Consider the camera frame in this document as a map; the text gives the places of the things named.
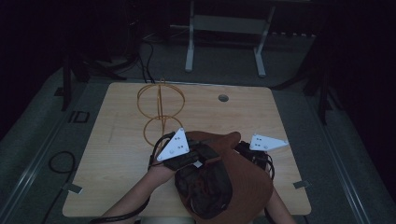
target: tabletop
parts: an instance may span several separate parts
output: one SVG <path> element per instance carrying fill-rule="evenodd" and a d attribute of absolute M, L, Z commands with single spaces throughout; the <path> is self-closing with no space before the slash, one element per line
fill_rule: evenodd
<path fill-rule="evenodd" d="M 137 97 L 142 88 L 146 89 Z M 153 149 L 150 144 L 181 126 L 186 132 L 237 131 L 246 142 L 254 133 L 288 140 L 267 88 L 173 84 L 161 86 L 161 97 L 158 88 L 138 83 L 109 86 L 73 182 L 83 191 L 68 193 L 65 216 L 101 216 L 147 171 Z M 159 114 L 168 119 L 150 119 Z M 293 186 L 302 179 L 290 146 L 269 154 L 276 169 L 274 185 L 285 205 L 293 215 L 309 214 L 311 206 L 305 189 Z M 190 215 L 171 180 L 153 192 L 140 216 Z"/>

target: black cable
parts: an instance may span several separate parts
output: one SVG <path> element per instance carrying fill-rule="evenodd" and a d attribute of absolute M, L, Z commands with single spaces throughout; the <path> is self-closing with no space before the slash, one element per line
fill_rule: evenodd
<path fill-rule="evenodd" d="M 270 155 L 267 154 L 267 157 L 269 158 L 269 160 L 267 159 L 267 163 L 270 165 L 270 169 L 268 170 L 268 173 L 271 174 L 271 179 L 274 180 L 275 177 L 275 167 L 273 164 L 273 160 L 272 157 Z"/>
<path fill-rule="evenodd" d="M 143 43 L 145 43 L 151 47 L 151 52 L 148 56 L 148 61 L 146 63 L 146 72 L 148 73 L 148 77 L 149 77 L 151 83 L 155 83 L 154 78 L 152 78 L 151 73 L 149 72 L 149 62 L 151 61 L 151 57 L 154 54 L 154 47 L 148 41 L 143 41 Z"/>
<path fill-rule="evenodd" d="M 308 218 L 306 216 L 304 216 L 304 221 L 306 224 L 309 224 Z"/>
<path fill-rule="evenodd" d="M 132 63 L 136 63 L 136 61 L 138 59 L 137 56 L 134 56 L 134 55 L 128 55 L 128 56 L 125 56 L 125 58 L 126 58 L 125 62 L 115 64 L 115 65 L 110 65 L 110 66 L 107 66 L 106 68 L 108 68 L 112 71 L 117 71 L 117 70 L 120 70 L 121 68 L 125 68 L 126 66 L 128 66 Z"/>
<path fill-rule="evenodd" d="M 118 221 L 123 221 L 123 220 L 129 219 L 131 217 L 135 217 L 135 216 L 139 215 L 139 213 L 141 213 L 146 208 L 146 206 L 148 204 L 149 204 L 149 197 L 145 201 L 145 203 L 142 204 L 142 206 L 140 206 L 138 209 L 134 210 L 131 213 L 128 213 L 128 214 L 125 214 L 125 215 L 121 215 L 121 216 L 116 216 L 116 217 L 99 217 L 99 218 L 95 218 L 95 219 L 90 221 L 90 224 L 107 223 L 107 222 L 118 222 Z"/>
<path fill-rule="evenodd" d="M 70 170 L 65 170 L 65 171 L 59 171 L 57 169 L 55 169 L 52 165 L 52 161 L 58 157 L 61 154 L 67 154 L 72 158 L 72 167 L 70 168 Z M 64 183 L 68 183 L 70 178 L 72 177 L 72 174 L 76 171 L 76 157 L 73 155 L 73 153 L 69 152 L 69 151 L 60 151 L 58 153 L 56 153 L 55 155 L 53 155 L 50 159 L 49 159 L 49 168 L 51 169 L 52 172 L 56 173 L 56 174 L 68 174 L 66 180 L 64 181 Z M 64 189 L 60 189 L 58 194 L 56 195 L 55 199 L 52 201 L 49 210 L 47 211 L 46 215 L 44 216 L 43 221 L 41 222 L 42 224 L 45 224 L 47 222 L 47 219 L 50 216 L 50 212 L 53 208 L 53 206 L 56 204 L 56 202 L 58 201 L 59 197 L 61 196 L 62 192 L 64 191 Z"/>
<path fill-rule="evenodd" d="M 276 224 L 272 219 L 270 213 L 268 212 L 267 208 L 264 208 L 265 217 L 267 218 L 268 222 L 271 224 Z"/>
<path fill-rule="evenodd" d="M 137 60 L 137 56 L 136 56 L 136 59 L 134 60 L 133 64 L 129 65 L 127 68 L 123 69 L 122 71 L 118 71 L 118 72 L 117 72 L 117 75 L 120 75 L 120 74 L 122 74 L 122 73 L 124 73 L 124 72 L 127 72 L 127 71 L 133 69 L 134 66 L 137 64 L 137 61 L 138 61 L 138 60 Z"/>
<path fill-rule="evenodd" d="M 162 164 L 162 162 L 161 162 L 161 163 L 158 163 L 158 164 L 152 164 L 152 163 L 154 162 L 154 157 L 155 157 L 155 155 L 157 154 L 157 148 L 158 148 L 158 146 L 160 145 L 160 143 L 161 143 L 164 139 L 172 138 L 174 135 L 175 135 L 175 132 L 171 132 L 171 133 L 165 134 L 164 136 L 162 136 L 162 137 L 155 143 L 154 149 L 152 149 L 151 156 L 149 157 L 148 170 L 149 170 L 149 168 L 150 168 L 151 166 L 156 166 L 156 165 Z"/>
<path fill-rule="evenodd" d="M 140 65 L 142 66 L 141 67 L 141 69 L 142 69 L 142 77 L 145 80 L 145 83 L 148 83 L 148 80 L 146 79 L 146 74 L 145 74 L 145 65 L 143 65 L 142 57 L 140 57 L 140 54 L 138 54 L 137 57 L 138 57 L 138 61 L 140 62 Z"/>
<path fill-rule="evenodd" d="M 162 164 L 163 164 L 163 162 L 151 164 L 151 165 L 148 166 L 148 168 L 150 168 L 150 167 L 152 167 L 152 166 L 159 166 L 159 165 L 162 165 Z"/>

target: person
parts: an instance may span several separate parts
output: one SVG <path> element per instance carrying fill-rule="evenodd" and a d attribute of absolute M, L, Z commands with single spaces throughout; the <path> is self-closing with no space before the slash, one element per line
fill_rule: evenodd
<path fill-rule="evenodd" d="M 116 217 L 128 214 L 141 208 L 142 204 L 146 203 L 151 193 L 160 185 L 166 183 L 176 174 L 163 164 L 151 166 L 146 174 L 113 206 L 111 206 L 102 217 Z M 272 194 L 265 205 L 265 209 L 270 215 L 271 219 L 278 224 L 295 224 L 288 208 L 283 203 L 275 187 L 271 188 Z M 137 215 L 122 221 L 112 222 L 115 224 L 133 224 Z"/>

